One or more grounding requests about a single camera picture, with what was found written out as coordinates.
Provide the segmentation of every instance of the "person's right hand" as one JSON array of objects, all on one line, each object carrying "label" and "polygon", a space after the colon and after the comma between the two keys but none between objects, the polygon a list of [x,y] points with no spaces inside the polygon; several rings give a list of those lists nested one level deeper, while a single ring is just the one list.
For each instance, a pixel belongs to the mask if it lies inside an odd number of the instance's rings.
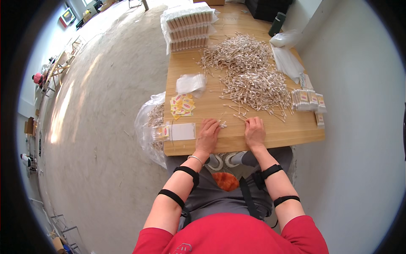
[{"label": "person's right hand", "polygon": [[251,117],[245,120],[245,141],[251,150],[255,147],[263,146],[265,136],[265,127],[262,119]]}]

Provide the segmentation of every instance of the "person in red shirt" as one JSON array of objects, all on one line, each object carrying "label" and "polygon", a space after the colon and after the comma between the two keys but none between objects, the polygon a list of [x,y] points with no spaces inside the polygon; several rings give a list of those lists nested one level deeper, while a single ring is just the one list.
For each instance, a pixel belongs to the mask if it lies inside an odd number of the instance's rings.
[{"label": "person in red shirt", "polygon": [[[204,119],[193,155],[166,158],[168,170],[175,170],[156,197],[133,254],[328,253],[322,234],[305,215],[281,170],[289,167],[292,151],[267,150],[263,120],[258,117],[247,119],[245,125],[251,151],[236,154],[231,162],[258,171],[242,178],[239,188],[221,190],[204,166],[211,163],[220,127],[215,119]],[[272,203],[281,235],[263,221]]]}]

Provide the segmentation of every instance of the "black cable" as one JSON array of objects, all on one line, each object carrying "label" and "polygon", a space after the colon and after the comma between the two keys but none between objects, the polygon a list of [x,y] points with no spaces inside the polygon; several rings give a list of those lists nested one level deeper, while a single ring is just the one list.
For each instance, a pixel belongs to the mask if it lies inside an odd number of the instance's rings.
[{"label": "black cable", "polygon": [[276,224],[275,226],[271,227],[271,228],[275,228],[278,225],[278,220],[276,220]]}]

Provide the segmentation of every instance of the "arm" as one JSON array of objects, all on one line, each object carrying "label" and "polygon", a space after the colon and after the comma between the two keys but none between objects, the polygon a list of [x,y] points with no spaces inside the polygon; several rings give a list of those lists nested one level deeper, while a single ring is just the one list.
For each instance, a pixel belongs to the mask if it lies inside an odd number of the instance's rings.
[{"label": "arm", "polygon": [[[203,163],[217,144],[217,134],[220,131],[219,123],[215,119],[203,119],[200,132],[196,139],[194,156]],[[200,172],[202,164],[196,158],[190,158],[181,166],[186,166]],[[166,182],[163,189],[177,194],[183,202],[188,198],[193,187],[193,177],[183,171],[176,171]],[[174,235],[177,232],[181,208],[174,200],[165,195],[158,195],[152,205],[151,212],[145,222],[144,228],[161,228]]]},{"label": "arm", "polygon": [[[245,139],[248,147],[261,166],[261,170],[267,170],[270,166],[279,164],[264,146],[265,128],[263,120],[259,117],[249,118],[245,122]],[[295,188],[283,170],[280,170],[265,179],[266,188],[272,200],[283,196],[298,196]],[[285,225],[293,218],[304,215],[302,205],[297,200],[287,200],[275,208],[279,220],[281,232]]]}]

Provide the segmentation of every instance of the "pile of cotton swabs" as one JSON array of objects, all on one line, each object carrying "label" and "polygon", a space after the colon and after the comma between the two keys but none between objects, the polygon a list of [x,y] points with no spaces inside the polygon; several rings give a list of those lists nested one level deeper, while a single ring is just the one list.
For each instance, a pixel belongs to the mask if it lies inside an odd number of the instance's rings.
[{"label": "pile of cotton swabs", "polygon": [[276,70],[272,51],[265,42],[236,32],[236,36],[200,53],[202,57],[197,64],[205,73],[213,75],[210,68],[226,68],[226,75],[220,77],[220,90],[212,90],[221,92],[220,98],[236,102],[238,109],[245,110],[248,105],[257,111],[265,110],[283,122],[285,110],[293,114],[285,77]]}]

